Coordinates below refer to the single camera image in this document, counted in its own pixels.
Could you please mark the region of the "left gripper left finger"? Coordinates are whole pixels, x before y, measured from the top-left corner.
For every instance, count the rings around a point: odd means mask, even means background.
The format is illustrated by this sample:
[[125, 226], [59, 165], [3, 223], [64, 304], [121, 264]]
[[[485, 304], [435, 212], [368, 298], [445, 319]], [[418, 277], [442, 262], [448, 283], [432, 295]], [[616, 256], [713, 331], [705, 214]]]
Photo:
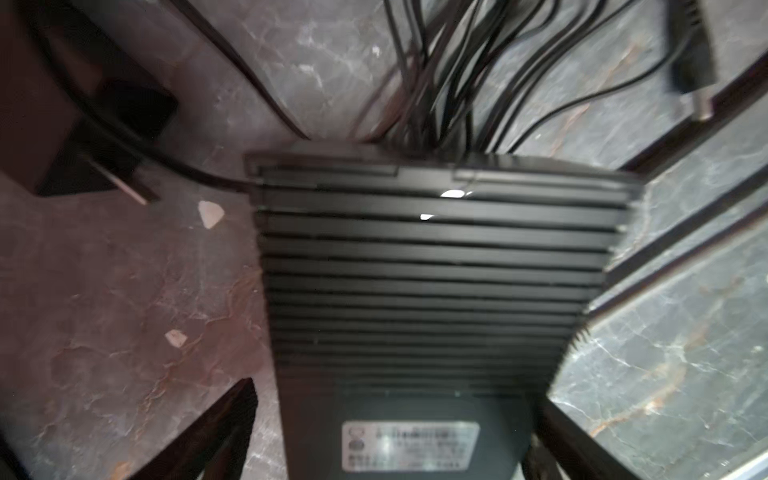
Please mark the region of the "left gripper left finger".
[[254, 382], [234, 384], [134, 479], [239, 479], [258, 408]]

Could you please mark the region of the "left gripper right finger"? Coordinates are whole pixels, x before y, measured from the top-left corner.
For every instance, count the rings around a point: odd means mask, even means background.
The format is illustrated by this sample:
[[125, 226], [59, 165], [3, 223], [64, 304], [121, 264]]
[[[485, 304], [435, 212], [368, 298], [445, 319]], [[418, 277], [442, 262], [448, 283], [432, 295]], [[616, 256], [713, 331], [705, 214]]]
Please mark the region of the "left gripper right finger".
[[525, 479], [564, 479], [561, 470], [569, 479], [639, 479], [548, 397], [540, 402], [521, 469]]

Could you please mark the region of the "black network switch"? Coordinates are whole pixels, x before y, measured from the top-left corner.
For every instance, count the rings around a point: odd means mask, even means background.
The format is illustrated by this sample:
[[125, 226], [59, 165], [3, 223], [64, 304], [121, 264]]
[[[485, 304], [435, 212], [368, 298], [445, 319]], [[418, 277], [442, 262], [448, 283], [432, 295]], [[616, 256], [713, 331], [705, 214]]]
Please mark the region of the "black network switch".
[[643, 191], [551, 158], [245, 157], [292, 479], [509, 479]]

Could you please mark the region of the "black power adapter with cable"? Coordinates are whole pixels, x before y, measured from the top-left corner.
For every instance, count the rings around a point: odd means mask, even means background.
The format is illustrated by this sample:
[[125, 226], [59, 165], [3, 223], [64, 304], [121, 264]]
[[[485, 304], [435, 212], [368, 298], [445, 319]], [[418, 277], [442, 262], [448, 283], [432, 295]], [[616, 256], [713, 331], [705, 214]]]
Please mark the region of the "black power adapter with cable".
[[693, 117], [713, 115], [718, 81], [714, 43], [700, 1], [666, 4], [667, 50], [638, 75], [559, 105], [515, 130], [545, 81], [579, 47], [628, 13], [634, 2], [611, 8], [579, 1], [573, 15], [551, 30], [563, 1], [448, 1], [431, 19], [420, 1], [405, 1], [403, 32], [393, 4], [383, 4], [400, 85], [386, 113], [363, 142], [437, 151], [514, 153], [545, 124], [572, 110], [634, 88], [662, 71], [673, 90], [689, 95]]

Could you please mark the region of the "black power adapter left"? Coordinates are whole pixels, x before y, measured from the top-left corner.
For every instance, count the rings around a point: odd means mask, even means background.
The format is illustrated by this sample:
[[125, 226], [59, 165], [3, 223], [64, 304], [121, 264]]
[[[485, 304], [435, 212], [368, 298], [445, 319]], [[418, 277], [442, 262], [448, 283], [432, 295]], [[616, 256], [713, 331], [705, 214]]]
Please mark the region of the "black power adapter left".
[[[69, 1], [46, 1], [41, 33], [76, 84], [153, 142], [178, 102]], [[118, 189], [142, 205], [156, 195], [134, 178], [140, 157], [100, 133], [53, 77], [12, 1], [1, 4], [1, 171], [39, 197]]]

